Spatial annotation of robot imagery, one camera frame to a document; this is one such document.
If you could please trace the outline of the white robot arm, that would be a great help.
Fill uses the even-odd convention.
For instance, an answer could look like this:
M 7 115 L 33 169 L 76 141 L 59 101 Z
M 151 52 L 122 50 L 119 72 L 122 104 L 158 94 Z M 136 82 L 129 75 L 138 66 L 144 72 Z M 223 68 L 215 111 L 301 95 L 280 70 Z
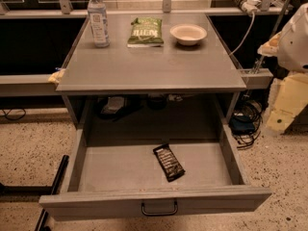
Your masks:
M 299 7 L 283 29 L 262 44 L 258 53 L 276 57 L 278 64 L 296 72 L 308 72 L 308 3 Z

